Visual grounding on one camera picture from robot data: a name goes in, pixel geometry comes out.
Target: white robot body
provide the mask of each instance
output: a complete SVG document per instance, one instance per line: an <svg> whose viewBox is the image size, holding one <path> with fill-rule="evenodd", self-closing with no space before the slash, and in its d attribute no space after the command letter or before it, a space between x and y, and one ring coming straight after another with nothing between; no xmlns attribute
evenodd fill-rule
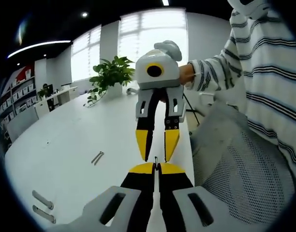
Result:
<svg viewBox="0 0 296 232"><path fill-rule="evenodd" d="M177 62L159 49L149 51L136 62L135 78L140 89L180 85Z"/></svg>

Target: white wall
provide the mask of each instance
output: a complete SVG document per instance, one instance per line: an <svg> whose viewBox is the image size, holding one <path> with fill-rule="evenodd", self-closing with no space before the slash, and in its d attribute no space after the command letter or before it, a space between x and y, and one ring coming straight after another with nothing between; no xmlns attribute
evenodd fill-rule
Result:
<svg viewBox="0 0 296 232"><path fill-rule="evenodd" d="M102 27L100 40L100 58L112 61L118 53L119 21Z"/></svg>
<svg viewBox="0 0 296 232"><path fill-rule="evenodd" d="M229 38L229 21L205 14L187 13L189 60L207 59L220 54ZM185 90L192 107L199 104L198 92Z"/></svg>
<svg viewBox="0 0 296 232"><path fill-rule="evenodd" d="M43 88L43 84L50 84L47 79L46 59L40 59L35 61L34 69L36 91L40 91Z"/></svg>
<svg viewBox="0 0 296 232"><path fill-rule="evenodd" d="M53 89L59 88L55 61L55 58L46 60L47 84L52 84Z"/></svg>
<svg viewBox="0 0 296 232"><path fill-rule="evenodd" d="M62 86L72 82L71 46L55 58L57 85Z"/></svg>

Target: cable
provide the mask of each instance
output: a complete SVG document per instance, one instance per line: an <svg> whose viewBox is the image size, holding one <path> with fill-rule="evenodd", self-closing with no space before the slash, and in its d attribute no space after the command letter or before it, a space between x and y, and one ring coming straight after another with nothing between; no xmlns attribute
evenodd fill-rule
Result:
<svg viewBox="0 0 296 232"><path fill-rule="evenodd" d="M192 112L193 112L193 114L194 114L194 117L195 117L195 119L196 119L196 121L197 121L197 123L198 123L197 125L200 125L200 122L198 121L197 116L196 116L196 114L195 114L195 111L193 110L193 108L192 108L192 106L191 106L189 100L187 99L187 97L186 97L185 94L183 94L183 96L184 96L184 98L187 100L187 103L188 103L188 105L190 106L190 108L191 108L191 110L192 110Z"/></svg>

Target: white table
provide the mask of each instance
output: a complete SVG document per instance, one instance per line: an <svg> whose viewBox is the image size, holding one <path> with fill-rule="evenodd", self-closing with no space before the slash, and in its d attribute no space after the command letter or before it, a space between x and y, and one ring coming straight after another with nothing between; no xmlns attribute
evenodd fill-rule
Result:
<svg viewBox="0 0 296 232"><path fill-rule="evenodd" d="M32 211L32 205L53 214L57 224L73 221L86 203L111 186L120 186L128 171L143 163L135 138L136 95L111 101L101 100L91 108L83 107L87 94L70 101L29 127L5 155L10 182L25 208L45 229L53 226ZM155 132L149 156L164 158L165 104L156 111ZM91 160L103 151L96 166ZM194 183L189 133L186 121L180 125L180 140L171 163L186 170ZM50 211L35 198L36 190L54 204ZM154 193L154 207L147 231L165 230Z"/></svg>

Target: black circular lens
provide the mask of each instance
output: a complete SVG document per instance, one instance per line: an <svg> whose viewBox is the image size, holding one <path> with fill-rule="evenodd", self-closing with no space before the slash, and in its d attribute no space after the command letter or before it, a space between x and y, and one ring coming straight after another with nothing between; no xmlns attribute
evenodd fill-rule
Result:
<svg viewBox="0 0 296 232"><path fill-rule="evenodd" d="M161 76L162 69L158 66L152 65L149 68L147 68L147 73L149 76L158 77Z"/></svg>

